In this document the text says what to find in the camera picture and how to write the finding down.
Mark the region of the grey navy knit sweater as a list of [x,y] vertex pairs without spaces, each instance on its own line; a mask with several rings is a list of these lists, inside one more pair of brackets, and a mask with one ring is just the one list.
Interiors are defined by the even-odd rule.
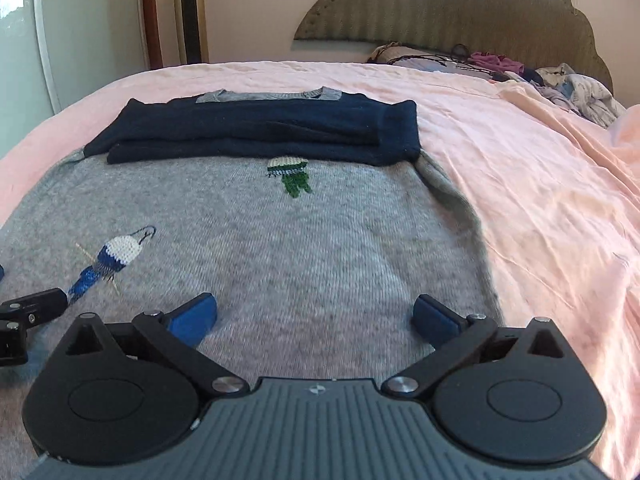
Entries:
[[72,318],[127,321],[211,292],[218,322],[202,348],[248,379],[383,378],[426,345],[409,328],[427,294],[461,314],[498,314],[480,219],[430,156],[373,167],[308,162],[288,194],[265,158],[111,165],[76,153],[51,169],[1,230],[3,297],[68,286],[110,238],[156,235],[113,283],[100,283],[36,333],[27,364],[1,375],[1,474],[34,452],[26,393]]

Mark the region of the pile of light clothes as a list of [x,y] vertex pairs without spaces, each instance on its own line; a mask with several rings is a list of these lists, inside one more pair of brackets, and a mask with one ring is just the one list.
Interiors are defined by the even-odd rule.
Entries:
[[626,113],[626,107],[601,81],[576,73],[566,63],[538,70],[524,68],[520,74],[507,70],[504,74],[514,81],[527,82],[562,110],[582,116],[602,128],[613,125]]

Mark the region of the pink bed sheet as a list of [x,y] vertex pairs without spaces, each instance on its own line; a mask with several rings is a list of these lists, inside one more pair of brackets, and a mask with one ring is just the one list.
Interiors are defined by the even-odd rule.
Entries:
[[164,68],[112,82],[46,120],[2,158],[1,213],[105,128],[128,100],[321,86],[416,101],[428,154],[482,218],[503,311],[554,318],[608,402],[597,463],[639,470],[639,112],[603,129],[524,84],[388,65],[249,62]]

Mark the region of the magenta garment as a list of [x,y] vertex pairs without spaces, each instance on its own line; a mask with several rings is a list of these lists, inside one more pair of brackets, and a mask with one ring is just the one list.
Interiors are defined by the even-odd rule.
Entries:
[[469,56],[469,62],[491,70],[492,72],[512,72],[521,75],[524,73],[524,64],[518,61],[512,60],[505,55],[491,54],[488,52],[473,52]]

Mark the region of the patterned pillow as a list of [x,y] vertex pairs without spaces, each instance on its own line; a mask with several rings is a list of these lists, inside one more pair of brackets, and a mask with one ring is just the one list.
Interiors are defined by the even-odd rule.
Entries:
[[397,42],[390,42],[375,48],[367,62],[412,68],[420,70],[420,72],[442,72],[475,77],[489,76],[486,70],[453,58],[447,53],[413,49]]

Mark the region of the white wardrobe sliding door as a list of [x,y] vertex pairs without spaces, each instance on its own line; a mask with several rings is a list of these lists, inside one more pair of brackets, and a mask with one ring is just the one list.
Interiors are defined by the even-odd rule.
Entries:
[[148,67],[142,0],[1,0],[1,151]]

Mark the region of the olive upholstered headboard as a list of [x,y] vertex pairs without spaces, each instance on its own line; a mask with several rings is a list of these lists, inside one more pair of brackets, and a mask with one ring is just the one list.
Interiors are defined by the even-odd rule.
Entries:
[[568,64],[613,85],[588,18],[572,0],[318,0],[297,41],[397,41],[447,52],[502,54],[529,68]]

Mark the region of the gold tower fan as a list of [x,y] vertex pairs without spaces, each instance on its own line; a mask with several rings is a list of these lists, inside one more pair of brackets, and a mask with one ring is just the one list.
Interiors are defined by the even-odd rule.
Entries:
[[205,0],[174,0],[181,64],[208,63]]

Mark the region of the brown wooden door frame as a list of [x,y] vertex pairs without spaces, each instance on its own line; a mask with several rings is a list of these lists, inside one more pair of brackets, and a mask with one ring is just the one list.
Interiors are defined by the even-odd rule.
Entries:
[[149,66],[151,70],[158,70],[163,67],[163,57],[160,47],[156,0],[142,0],[142,16]]

